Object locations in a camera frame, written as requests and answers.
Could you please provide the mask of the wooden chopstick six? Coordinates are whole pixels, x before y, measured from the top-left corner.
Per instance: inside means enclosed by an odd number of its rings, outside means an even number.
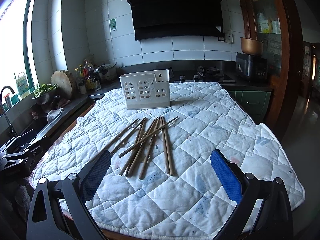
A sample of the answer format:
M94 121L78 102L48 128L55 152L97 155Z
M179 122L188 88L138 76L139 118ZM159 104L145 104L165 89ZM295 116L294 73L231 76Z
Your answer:
M142 133L140 134L140 135L141 135L140 139L142 138L143 134L144 134L144 129L143 129Z

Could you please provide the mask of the wooden chopstick ten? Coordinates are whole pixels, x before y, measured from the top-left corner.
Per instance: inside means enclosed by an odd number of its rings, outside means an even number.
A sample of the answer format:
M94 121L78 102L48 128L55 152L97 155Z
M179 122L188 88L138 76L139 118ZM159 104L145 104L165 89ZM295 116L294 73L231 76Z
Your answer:
M139 127L138 134L137 134L136 140L135 140L135 144L140 140L140 137L141 137L140 134L142 133L142 131L143 131L143 129L144 129L145 121L146 121L146 118L143 119L142 124L141 124L140 127ZM121 172L120 172L121 175L126 171L126 169L128 168L128 166L130 165L131 159L132 159L132 156L133 156L133 152L134 152L134 149L131 151L130 157L128 158L127 162L125 163L123 169L121 170Z

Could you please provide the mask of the wooden chopstick nine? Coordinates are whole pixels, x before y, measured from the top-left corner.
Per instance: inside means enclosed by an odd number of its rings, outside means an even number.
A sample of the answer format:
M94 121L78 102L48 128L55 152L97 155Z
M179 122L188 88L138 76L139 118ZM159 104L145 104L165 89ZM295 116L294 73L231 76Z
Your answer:
M152 124L149 126L149 128L147 129L147 131L144 133L144 135L142 136L141 140L144 139L149 133L151 133L151 131L153 130L155 124L156 124L156 120L153 120ZM137 158L140 154L140 148L141 148L141 144L138 144L138 146L135 148L135 150L133 151L133 154L132 156L130 157L130 162L129 162L129 165L127 166L127 169L126 169L126 173L125 173L125 176L128 177L132 174L132 170L134 169L134 166L137 162Z

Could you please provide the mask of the wooden chopstick four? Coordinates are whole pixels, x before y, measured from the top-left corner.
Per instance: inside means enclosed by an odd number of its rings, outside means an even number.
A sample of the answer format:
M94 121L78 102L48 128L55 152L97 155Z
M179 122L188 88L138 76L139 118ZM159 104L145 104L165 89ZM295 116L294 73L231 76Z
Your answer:
M158 127L158 123L159 123L159 118L156 118L156 121L155 123L152 125L151 129L149 130L148 132L148 135L150 135L154 130L157 129ZM142 167L142 170L140 172L140 175L139 175L139 179L142 180L144 178L144 173L146 171L146 167L147 167L147 163L148 163L148 159L150 157L150 154L151 154L151 151L152 151L152 143L154 141L154 136L151 137L151 140L150 140L150 143L148 144L148 151L147 151L147 154L145 156L145 159L144 159L144 163L143 163L143 167Z

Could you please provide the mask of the wooden chopstick three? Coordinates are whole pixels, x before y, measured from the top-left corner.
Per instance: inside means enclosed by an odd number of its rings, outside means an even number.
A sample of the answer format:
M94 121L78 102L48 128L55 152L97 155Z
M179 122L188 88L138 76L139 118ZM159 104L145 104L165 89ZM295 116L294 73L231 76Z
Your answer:
M152 137L153 135L155 135L158 131L160 131L163 127L167 127L168 125L170 125L172 122L174 122L175 120L177 120L179 117L176 116L175 118L171 119L168 122L165 122L164 125L159 126L156 130L154 130L150 135L146 135L144 137L142 137L142 139L140 141L138 141L136 144L133 144L131 147L129 147L127 150L125 150L124 152L122 152L120 155L118 155L118 157L122 158L123 156L125 156L127 153L131 152L135 147L138 147L140 144L144 143L145 141L147 141L150 137Z

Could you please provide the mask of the wooden chopstick one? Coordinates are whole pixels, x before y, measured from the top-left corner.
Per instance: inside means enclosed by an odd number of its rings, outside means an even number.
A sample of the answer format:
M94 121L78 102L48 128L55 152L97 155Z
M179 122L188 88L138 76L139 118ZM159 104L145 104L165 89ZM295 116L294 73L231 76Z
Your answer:
M169 161L169 168L170 168L169 175L172 176L174 171L173 171L173 161L172 161L172 154L171 154L171 142L169 139L169 133L168 133L167 127L165 127L164 130L165 130L165 138L167 141L167 153L168 153L168 161Z

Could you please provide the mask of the wooden chopstick seven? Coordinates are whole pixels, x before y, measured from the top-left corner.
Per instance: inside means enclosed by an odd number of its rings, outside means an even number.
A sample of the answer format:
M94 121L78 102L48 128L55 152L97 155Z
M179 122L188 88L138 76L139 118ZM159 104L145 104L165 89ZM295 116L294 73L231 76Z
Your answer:
M123 145L125 144L125 142L131 137L131 135L133 135L133 133L135 133L136 129L145 121L145 118L143 118L133 129L131 129L131 131L129 131L129 133L127 133L125 135L125 137L123 137L120 142L115 146L115 148L111 151L111 155L113 155L114 153L116 153L116 151Z

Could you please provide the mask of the wooden chopstick eight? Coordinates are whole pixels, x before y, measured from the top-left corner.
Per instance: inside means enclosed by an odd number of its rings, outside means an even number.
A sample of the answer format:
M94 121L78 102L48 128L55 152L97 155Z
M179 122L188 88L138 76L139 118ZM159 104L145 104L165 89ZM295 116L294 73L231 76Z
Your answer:
M116 142L133 124L135 124L139 119L134 120L129 124L127 127L125 127L118 135L116 135L111 141L109 141L101 150L99 153L103 152L104 150L108 149L114 142Z

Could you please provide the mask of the wooden chopstick two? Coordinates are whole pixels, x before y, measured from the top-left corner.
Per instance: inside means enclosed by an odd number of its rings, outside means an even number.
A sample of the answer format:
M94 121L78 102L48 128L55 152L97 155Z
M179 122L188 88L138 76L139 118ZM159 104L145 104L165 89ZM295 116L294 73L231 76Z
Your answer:
M163 116L160 116L161 125L164 125ZM162 140L163 140L163 150L164 150L164 159L165 159L165 168L166 174L170 174L169 161L168 161L168 153L167 153L167 141L165 138L165 130L162 128Z

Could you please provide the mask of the metal bowl of greens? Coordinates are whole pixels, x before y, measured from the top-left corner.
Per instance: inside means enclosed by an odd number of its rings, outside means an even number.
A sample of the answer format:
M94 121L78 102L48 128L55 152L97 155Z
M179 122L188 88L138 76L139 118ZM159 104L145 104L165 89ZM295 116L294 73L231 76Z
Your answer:
M58 85L43 84L41 87L34 90L32 99L38 105L44 105L53 100L57 91Z

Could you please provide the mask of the white quilted cloth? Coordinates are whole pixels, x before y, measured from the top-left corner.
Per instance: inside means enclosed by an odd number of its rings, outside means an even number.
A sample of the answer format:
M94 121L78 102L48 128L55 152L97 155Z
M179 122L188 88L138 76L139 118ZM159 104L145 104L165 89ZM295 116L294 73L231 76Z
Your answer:
M218 83L172 83L168 108L129 110L122 89L107 92L62 141L54 145L29 178L65 179L79 172L99 151L136 119L148 124L178 116L168 128L173 159L166 174L162 136L157 135L139 179L144 158L133 174L120 175L128 160L120 148L94 197L86 203L103 229L141 239L212 239L234 210L211 164L213 150L258 179L284 181L290 205L299 207L305 190L280 142L265 124L251 117Z

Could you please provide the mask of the black rice cooker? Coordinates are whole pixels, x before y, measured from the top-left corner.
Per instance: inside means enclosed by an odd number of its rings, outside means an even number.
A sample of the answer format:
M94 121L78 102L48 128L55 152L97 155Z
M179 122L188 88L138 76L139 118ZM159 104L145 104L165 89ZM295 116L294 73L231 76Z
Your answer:
M248 79L254 77L265 78L267 76L268 63L267 59L258 55L237 53L235 68L238 74Z

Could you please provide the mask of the gas stove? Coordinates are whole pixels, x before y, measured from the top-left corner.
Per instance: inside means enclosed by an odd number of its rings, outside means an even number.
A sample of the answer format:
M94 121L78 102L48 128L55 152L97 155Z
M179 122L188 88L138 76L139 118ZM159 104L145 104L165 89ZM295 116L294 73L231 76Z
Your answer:
M218 82L234 84L236 81L224 73L220 68L198 66L195 70L175 72L169 69L171 83L183 82Z

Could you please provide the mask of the copper coloured pot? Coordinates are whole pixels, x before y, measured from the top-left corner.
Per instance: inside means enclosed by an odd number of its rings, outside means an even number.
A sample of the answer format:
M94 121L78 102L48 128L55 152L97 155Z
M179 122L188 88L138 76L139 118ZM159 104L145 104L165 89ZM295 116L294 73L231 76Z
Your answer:
M241 49L245 54L261 56L264 51L264 43L253 38L242 37Z

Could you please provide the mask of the black range hood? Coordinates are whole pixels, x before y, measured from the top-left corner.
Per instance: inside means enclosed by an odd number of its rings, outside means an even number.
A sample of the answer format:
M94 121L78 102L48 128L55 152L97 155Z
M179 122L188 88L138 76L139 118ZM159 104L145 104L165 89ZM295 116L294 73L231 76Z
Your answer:
M137 41L168 36L223 37L222 0L126 0Z

